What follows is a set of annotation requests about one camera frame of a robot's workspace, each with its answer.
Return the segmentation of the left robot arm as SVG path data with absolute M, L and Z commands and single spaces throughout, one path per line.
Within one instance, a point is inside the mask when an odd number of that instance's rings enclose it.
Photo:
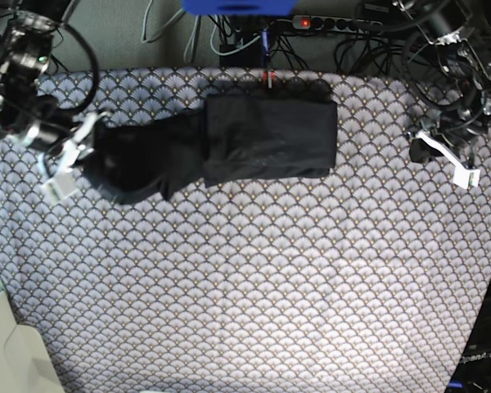
M 438 103 L 428 90 L 411 82 L 414 93 L 430 109 L 433 120 L 421 120 L 406 133 L 409 155 L 415 163 L 444 156 L 455 157 L 466 170 L 475 169 L 475 149 L 491 124 L 491 30 L 486 29 L 463 1 L 395 1 L 412 33 L 401 53 L 401 66 L 422 50 L 435 59 L 442 75 L 458 87 L 460 96 Z

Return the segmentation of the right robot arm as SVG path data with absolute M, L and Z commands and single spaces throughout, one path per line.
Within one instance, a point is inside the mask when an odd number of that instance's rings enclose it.
M 0 141 L 17 140 L 41 154 L 41 166 L 60 158 L 62 171 L 84 167 L 94 156 L 94 133 L 102 113 L 75 116 L 92 104 L 100 83 L 97 56 L 83 35 L 69 24 L 75 1 L 14 1 L 14 16 L 0 42 Z M 51 95 L 38 95 L 37 82 L 46 73 L 52 57 L 54 33 L 63 29 L 84 50 L 92 71 L 92 84 L 85 98 L 67 109 Z

